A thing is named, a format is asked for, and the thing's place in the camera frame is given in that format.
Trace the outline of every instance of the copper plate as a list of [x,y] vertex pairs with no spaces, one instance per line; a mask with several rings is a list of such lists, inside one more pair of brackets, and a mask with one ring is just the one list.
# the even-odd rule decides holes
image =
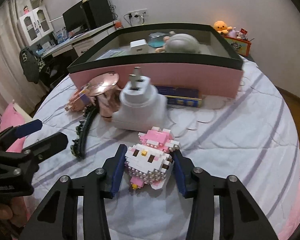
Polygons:
[[115,87],[119,80],[116,72],[108,72],[91,79],[88,83],[89,96],[101,95]]

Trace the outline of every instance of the hand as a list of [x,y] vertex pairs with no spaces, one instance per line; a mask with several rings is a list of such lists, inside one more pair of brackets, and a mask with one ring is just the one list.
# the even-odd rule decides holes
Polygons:
[[0,220],[10,220],[17,227],[27,223],[27,210],[23,197],[11,199],[10,206],[0,203]]

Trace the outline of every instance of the bed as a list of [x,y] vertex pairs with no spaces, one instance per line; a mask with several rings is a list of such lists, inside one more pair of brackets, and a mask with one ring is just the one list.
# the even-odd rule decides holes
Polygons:
[[[258,69],[244,59],[244,77],[235,99],[207,96],[201,108],[168,107],[165,128],[181,142],[181,152],[213,176],[236,175],[259,204],[275,232],[288,219],[299,181],[300,150],[290,111],[282,96]],[[58,84],[34,116],[42,130],[29,135],[24,147],[55,132],[68,136],[66,150],[40,164],[33,178],[34,194],[26,197],[30,212],[62,176],[77,178],[101,167],[120,143],[138,143],[138,133],[119,130],[100,116],[87,138],[86,158],[70,151],[82,113],[64,109],[76,87],[70,77]],[[183,199],[171,176],[167,187],[144,187],[133,192],[124,174],[119,193],[105,200],[112,239],[185,239],[192,200]],[[218,239],[218,197],[215,197],[215,232]],[[78,204],[78,239],[83,239],[82,199]]]

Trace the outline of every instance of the speaker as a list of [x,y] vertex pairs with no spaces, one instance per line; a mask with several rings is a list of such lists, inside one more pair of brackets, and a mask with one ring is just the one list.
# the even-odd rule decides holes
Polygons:
[[107,0],[86,0],[82,6],[90,30],[113,21]]

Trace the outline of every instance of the curtain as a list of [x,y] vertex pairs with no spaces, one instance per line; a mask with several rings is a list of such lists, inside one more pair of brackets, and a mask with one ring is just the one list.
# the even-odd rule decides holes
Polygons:
[[42,84],[27,81],[19,60],[20,50],[26,47],[17,27],[24,6],[32,10],[30,0],[9,0],[0,7],[0,114],[14,99],[27,113],[46,94]]

